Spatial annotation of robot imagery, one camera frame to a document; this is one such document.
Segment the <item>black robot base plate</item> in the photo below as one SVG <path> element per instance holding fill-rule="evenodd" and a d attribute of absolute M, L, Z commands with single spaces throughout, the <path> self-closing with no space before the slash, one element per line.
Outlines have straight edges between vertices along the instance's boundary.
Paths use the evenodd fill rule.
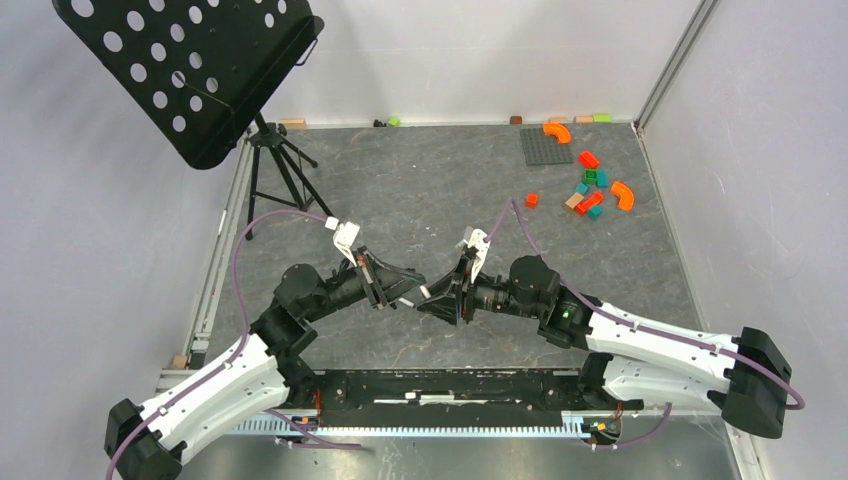
<path fill-rule="evenodd" d="M 328 369 L 294 387 L 281 410 L 314 410 L 321 427 L 554 427 L 564 412 L 640 410 L 596 374 L 552 369 Z"/>

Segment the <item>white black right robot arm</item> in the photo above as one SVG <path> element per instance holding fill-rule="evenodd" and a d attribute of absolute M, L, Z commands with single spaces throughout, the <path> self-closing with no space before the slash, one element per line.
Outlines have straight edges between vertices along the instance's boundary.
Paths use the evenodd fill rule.
<path fill-rule="evenodd" d="M 547 342 L 589 352 L 577 392 L 591 408 L 612 400 L 704 405 L 751 435 L 783 434 L 792 368 L 762 330 L 714 334 L 640 317 L 573 292 L 540 256 L 518 258 L 507 277 L 475 274 L 463 259 L 427 291 L 418 311 L 451 325 L 479 310 L 528 318 Z"/>

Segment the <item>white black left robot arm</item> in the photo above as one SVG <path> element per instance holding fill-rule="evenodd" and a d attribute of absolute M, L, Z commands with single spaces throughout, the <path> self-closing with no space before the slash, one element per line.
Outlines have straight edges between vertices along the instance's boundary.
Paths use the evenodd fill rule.
<path fill-rule="evenodd" d="M 365 247 L 327 279 L 308 264 L 290 267 L 269 307 L 223 354 L 140 405 L 125 399 L 112 407 L 106 476 L 175 479 L 243 422 L 283 403 L 306 405 L 315 374 L 300 354 L 317 336 L 311 322 L 362 300 L 377 309 L 393 306 L 425 283 L 422 274 L 387 264 Z"/>

